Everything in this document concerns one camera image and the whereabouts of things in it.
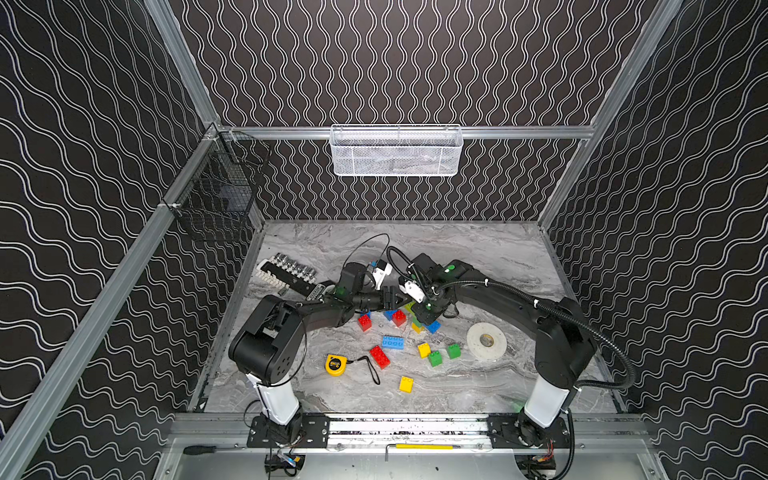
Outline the red square lego brick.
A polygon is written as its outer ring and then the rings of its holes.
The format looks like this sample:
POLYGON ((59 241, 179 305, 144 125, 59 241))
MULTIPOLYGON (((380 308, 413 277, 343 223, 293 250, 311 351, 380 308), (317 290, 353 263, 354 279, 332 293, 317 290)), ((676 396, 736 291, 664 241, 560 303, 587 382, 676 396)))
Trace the red square lego brick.
POLYGON ((402 310, 396 310, 392 315, 392 322, 396 325, 397 328, 402 327, 405 325, 408 321, 407 315, 402 310))

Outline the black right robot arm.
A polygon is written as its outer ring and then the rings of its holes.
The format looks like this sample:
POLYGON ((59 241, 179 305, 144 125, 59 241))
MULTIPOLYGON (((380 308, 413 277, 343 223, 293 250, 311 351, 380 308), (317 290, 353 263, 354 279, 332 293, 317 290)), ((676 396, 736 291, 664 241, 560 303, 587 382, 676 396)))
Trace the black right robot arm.
POLYGON ((384 254, 390 264, 396 256, 404 260, 405 267, 394 270, 404 294, 415 302, 413 314, 423 325, 433 324, 456 304, 465 303, 511 324, 535 341, 537 379, 520 412, 521 430, 551 427, 582 388, 626 390, 634 384, 636 370, 629 357, 589 324, 575 301, 537 297, 460 260, 443 266, 424 253, 411 259, 394 246, 387 247, 384 254), (581 377, 600 346, 620 360, 622 379, 581 377))

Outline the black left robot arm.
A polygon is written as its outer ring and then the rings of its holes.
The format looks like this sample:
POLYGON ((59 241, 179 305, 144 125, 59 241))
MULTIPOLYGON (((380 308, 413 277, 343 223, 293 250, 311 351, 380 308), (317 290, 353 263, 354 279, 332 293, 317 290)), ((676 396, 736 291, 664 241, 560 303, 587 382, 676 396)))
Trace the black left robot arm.
POLYGON ((336 282, 313 282, 306 270, 285 256, 260 262, 257 272, 304 299, 265 296, 234 336, 228 356, 255 385, 266 419, 286 426, 300 409, 290 370, 308 333, 340 327, 356 313, 396 310, 409 298, 396 286, 379 286, 372 272, 357 262, 343 266, 336 282))

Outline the yellow small lego brick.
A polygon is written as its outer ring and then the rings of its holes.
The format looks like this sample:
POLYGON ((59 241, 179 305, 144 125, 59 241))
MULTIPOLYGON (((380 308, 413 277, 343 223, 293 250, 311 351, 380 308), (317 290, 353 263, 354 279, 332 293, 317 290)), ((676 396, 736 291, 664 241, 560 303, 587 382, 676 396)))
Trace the yellow small lego brick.
POLYGON ((427 358, 432 353, 431 347, 427 343, 419 344, 417 348, 422 359, 427 358))

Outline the light blue long lego brick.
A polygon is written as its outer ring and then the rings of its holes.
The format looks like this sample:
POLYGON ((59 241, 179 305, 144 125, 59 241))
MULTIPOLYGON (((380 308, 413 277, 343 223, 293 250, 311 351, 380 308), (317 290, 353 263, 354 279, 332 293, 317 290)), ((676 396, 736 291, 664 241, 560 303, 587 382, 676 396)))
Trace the light blue long lego brick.
POLYGON ((405 339, 398 336, 383 336, 381 339, 381 347, 390 350, 404 350, 405 339))

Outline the green small lego brick right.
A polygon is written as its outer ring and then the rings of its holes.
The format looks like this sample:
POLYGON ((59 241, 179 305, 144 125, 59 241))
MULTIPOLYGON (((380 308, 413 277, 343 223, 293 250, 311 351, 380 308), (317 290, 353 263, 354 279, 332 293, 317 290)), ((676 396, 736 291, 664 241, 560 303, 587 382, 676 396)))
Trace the green small lego brick right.
POLYGON ((454 343, 447 347, 448 357, 450 359, 457 359, 461 356, 461 347, 459 344, 454 343))

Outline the green small lego brick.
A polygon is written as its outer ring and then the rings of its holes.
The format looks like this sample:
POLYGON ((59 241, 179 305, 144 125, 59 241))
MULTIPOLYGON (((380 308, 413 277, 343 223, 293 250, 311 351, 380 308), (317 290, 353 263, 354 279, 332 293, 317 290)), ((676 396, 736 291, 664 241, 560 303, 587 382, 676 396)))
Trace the green small lego brick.
POLYGON ((461 347, 459 344, 454 343, 447 347, 448 357, 450 359, 457 359, 461 356, 461 347))
POLYGON ((441 365, 443 363, 443 358, 442 358, 442 355, 441 355, 441 353, 439 351, 430 352, 427 355, 427 359, 429 361, 429 364, 433 368, 435 368, 435 367, 437 367, 437 366, 439 366, 439 365, 441 365))

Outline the red long lego brick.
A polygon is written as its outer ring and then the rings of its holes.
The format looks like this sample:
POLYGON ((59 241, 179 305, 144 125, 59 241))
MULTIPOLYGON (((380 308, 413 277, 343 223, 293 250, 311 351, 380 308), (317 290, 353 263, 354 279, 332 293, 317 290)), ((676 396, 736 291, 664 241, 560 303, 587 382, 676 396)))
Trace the red long lego brick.
POLYGON ((369 354, 371 356, 371 359, 375 362, 375 364, 381 370, 384 370, 391 364, 390 358, 387 356, 387 354, 384 352, 382 347, 379 345, 376 345, 372 349, 370 349, 369 354))

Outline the yellow lego brick front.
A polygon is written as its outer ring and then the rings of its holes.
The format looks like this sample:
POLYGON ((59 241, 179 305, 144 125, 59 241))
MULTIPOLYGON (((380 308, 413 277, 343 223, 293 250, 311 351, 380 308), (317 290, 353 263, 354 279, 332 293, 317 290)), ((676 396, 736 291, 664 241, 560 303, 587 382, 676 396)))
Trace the yellow lego brick front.
POLYGON ((402 376, 399 382, 399 390, 404 393, 411 393, 414 387, 414 379, 402 376))

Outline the white tape roll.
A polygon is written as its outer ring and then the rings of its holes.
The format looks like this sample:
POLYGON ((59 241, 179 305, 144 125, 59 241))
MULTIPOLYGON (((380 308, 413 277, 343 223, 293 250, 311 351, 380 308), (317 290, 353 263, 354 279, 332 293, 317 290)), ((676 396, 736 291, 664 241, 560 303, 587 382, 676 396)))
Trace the white tape roll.
POLYGON ((507 339, 498 327, 490 323, 472 325, 466 336, 466 346, 479 360, 496 361, 503 357, 507 350, 507 339))

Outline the yellow tape measure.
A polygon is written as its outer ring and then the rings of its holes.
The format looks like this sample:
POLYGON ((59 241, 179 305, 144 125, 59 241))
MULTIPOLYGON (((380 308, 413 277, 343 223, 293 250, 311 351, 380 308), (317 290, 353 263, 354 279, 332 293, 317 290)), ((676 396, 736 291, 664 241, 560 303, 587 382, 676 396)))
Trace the yellow tape measure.
POLYGON ((329 354, 326 358, 325 370, 329 375, 339 377, 344 374, 347 364, 347 357, 329 354))

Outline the black socket set holder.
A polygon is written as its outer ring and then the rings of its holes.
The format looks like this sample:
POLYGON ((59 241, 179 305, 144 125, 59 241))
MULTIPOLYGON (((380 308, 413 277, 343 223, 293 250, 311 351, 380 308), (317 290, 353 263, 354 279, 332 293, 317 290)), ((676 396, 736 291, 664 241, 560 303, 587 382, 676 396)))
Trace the black socket set holder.
POLYGON ((255 273, 261 280, 276 287, 280 295, 292 291, 307 301, 320 300, 335 286, 330 280, 318 281, 315 268, 283 253, 260 261, 255 273))

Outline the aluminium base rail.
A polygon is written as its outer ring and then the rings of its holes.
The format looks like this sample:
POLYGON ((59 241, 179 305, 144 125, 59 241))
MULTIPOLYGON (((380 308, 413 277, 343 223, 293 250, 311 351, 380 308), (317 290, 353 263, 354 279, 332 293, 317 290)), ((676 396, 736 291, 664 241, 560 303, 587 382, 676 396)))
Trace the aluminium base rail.
MULTIPOLYGON (((394 443, 462 447, 452 453, 544 453, 549 446, 559 452, 570 444, 586 453, 634 453, 651 448, 644 422, 631 414, 575 414, 572 427, 560 418, 549 436, 539 447, 523 445, 511 414, 307 414, 295 447, 321 453, 383 453, 386 445, 394 443)), ((247 426, 237 414, 180 415, 171 428, 167 448, 198 445, 218 450, 278 448, 259 420, 247 426)))

